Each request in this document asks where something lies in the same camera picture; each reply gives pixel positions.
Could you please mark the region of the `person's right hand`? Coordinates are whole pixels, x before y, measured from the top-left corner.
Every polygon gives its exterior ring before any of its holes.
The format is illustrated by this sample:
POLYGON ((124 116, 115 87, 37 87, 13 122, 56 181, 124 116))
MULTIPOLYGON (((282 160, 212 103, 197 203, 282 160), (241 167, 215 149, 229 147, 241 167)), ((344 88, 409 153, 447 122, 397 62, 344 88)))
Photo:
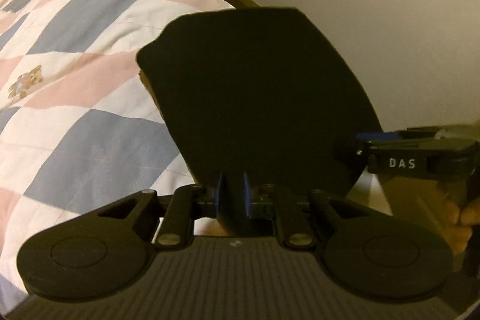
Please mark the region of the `person's right hand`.
POLYGON ((460 254, 467 248, 473 228, 479 225, 479 198, 462 209, 453 201, 446 183, 437 182, 436 190, 442 200, 442 237, 455 255, 460 254))

